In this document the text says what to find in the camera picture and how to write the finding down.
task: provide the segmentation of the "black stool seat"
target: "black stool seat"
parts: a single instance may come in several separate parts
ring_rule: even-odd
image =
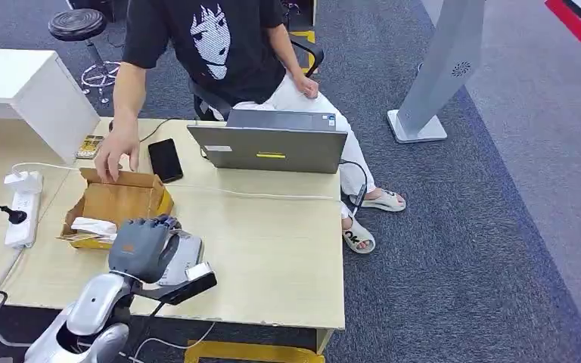
[[[98,36],[107,21],[100,11],[75,9],[56,14],[48,23],[50,34],[64,42],[79,42]]]

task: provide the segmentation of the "gray floor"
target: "gray floor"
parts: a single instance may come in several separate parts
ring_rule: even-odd
[[[581,44],[542,1],[486,2],[484,30],[468,91],[581,313]]]
[[[75,75],[89,64],[80,45],[59,43],[45,30],[62,2],[38,0],[32,10],[15,0],[2,3],[1,48],[55,48]],[[115,41],[120,29],[113,26]],[[433,34],[419,0],[321,0],[316,32],[327,54],[318,75],[322,91],[349,117],[378,183],[409,201],[400,214],[360,212],[379,246],[370,256],[345,251],[346,330],[334,336],[327,360],[581,361],[572,292],[471,95],[462,89],[439,113],[448,141],[393,140],[385,112],[404,98]],[[96,42],[105,57],[118,57],[105,35]],[[144,115],[193,114],[172,54],[150,73],[149,89]],[[6,312],[16,319],[5,328],[20,340],[37,335],[52,316]],[[154,333],[183,341],[204,328],[159,321]],[[221,324],[209,339],[307,346],[314,333]],[[9,352],[0,347],[0,354]],[[181,361],[181,353],[155,346],[143,358]]]

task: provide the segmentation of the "desk leg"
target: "desk leg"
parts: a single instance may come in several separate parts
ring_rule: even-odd
[[[326,346],[328,345],[328,341],[331,340],[331,336],[333,335],[333,329],[315,329],[317,330],[317,354],[322,354]]]

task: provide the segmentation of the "graphic print on t-shirt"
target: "graphic print on t-shirt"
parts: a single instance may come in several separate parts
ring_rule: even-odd
[[[191,36],[199,55],[206,61],[214,79],[226,77],[226,58],[230,49],[230,32],[222,8],[217,5],[217,13],[201,5],[201,18],[192,16]]]

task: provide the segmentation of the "white slide sandal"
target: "white slide sandal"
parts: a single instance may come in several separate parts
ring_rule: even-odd
[[[368,229],[362,227],[355,217],[350,216],[350,218],[353,220],[351,228],[342,231],[342,237],[346,241],[346,244],[356,253],[366,254],[373,252],[375,249],[375,238],[373,234]],[[359,244],[363,241],[367,241],[367,245],[364,248],[360,248]]]
[[[406,200],[404,200],[404,198],[393,192],[393,191],[385,191],[384,189],[382,190],[382,195],[377,198],[377,199],[371,199],[371,200],[364,200],[362,201],[362,208],[378,208],[378,209],[382,209],[382,210],[386,210],[387,212],[401,212],[404,209],[406,209]],[[349,199],[351,201],[351,203],[355,204],[355,198],[356,196],[354,195],[349,195]]]

